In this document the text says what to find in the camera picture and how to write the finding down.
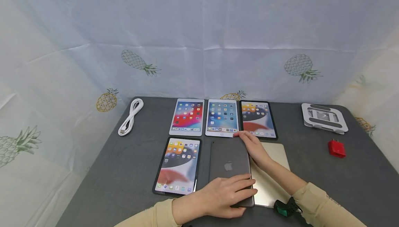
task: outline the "space gray tablet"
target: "space gray tablet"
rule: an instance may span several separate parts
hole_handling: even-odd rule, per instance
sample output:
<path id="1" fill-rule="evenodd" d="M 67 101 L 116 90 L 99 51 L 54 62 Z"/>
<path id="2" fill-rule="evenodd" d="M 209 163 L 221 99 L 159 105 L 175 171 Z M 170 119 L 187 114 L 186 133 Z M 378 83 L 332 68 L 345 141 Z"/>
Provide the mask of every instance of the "space gray tablet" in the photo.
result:
<path id="1" fill-rule="evenodd" d="M 250 173 L 249 155 L 244 142 L 239 137 L 218 138 L 212 142 L 209 181 L 248 173 Z M 254 205 L 254 197 L 251 196 L 233 207 L 253 207 Z"/>

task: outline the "gray table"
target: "gray table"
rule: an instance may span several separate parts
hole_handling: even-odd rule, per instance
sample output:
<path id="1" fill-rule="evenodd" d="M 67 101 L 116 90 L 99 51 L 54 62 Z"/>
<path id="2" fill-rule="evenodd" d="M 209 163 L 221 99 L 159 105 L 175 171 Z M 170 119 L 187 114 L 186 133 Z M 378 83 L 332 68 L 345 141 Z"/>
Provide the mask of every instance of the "gray table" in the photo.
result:
<path id="1" fill-rule="evenodd" d="M 118 128 L 123 116 L 73 196 L 57 227 L 112 227 L 167 196 L 152 193 L 152 186 L 169 136 L 176 99 L 142 98 L 134 128 L 124 137 Z M 352 114 L 339 109 L 349 132 L 338 135 L 305 127 L 300 104 L 271 103 L 279 143 L 285 147 L 292 172 L 323 188 L 334 200 L 367 226 L 397 226 L 399 175 L 368 137 Z M 208 183 L 211 141 L 202 135 L 198 188 Z M 330 156 L 327 143 L 338 139 L 347 157 Z M 272 209 L 255 206 L 239 219 L 202 217 L 197 226 L 306 226 L 301 217 L 284 218 Z"/>

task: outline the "hand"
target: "hand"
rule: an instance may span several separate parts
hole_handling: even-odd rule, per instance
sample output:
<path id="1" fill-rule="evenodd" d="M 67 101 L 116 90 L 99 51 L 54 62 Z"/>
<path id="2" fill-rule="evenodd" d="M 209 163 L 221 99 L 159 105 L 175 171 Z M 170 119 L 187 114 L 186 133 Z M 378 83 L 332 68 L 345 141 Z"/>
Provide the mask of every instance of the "hand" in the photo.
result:
<path id="1" fill-rule="evenodd" d="M 261 169 L 263 169 L 265 164 L 272 161 L 256 136 L 252 135 L 248 131 L 239 131 L 234 133 L 233 137 L 237 136 L 240 136 L 241 140 L 244 141 L 249 155 Z"/>
<path id="2" fill-rule="evenodd" d="M 172 213 L 176 224 L 182 225 L 205 215 L 222 218 L 241 217 L 246 208 L 230 206 L 258 192 L 256 189 L 244 189 L 255 184 L 255 180 L 249 178 L 250 174 L 216 178 L 201 190 L 173 200 Z"/>

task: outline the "charging cable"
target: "charging cable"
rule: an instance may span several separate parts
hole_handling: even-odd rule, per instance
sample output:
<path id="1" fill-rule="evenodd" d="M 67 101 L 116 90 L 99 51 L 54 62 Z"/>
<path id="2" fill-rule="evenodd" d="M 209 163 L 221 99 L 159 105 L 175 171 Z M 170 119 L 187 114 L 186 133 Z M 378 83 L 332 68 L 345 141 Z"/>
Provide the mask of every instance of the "charging cable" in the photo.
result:
<path id="1" fill-rule="evenodd" d="M 118 134 L 120 136 L 124 136 L 130 133 L 134 124 L 134 116 L 140 111 L 140 109 L 142 109 L 143 106 L 144 102 L 140 98 L 136 98 L 132 101 L 132 104 L 130 104 L 129 116 L 119 128 Z"/>

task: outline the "backdrop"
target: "backdrop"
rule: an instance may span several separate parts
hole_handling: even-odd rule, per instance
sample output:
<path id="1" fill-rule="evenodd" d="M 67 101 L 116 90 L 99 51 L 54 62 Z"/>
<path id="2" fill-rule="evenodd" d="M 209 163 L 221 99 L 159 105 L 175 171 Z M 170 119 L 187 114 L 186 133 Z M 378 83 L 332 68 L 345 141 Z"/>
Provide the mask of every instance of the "backdrop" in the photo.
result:
<path id="1" fill-rule="evenodd" d="M 397 2 L 0 0 L 2 224 L 55 226 L 134 96 L 338 101 L 399 169 Z"/>

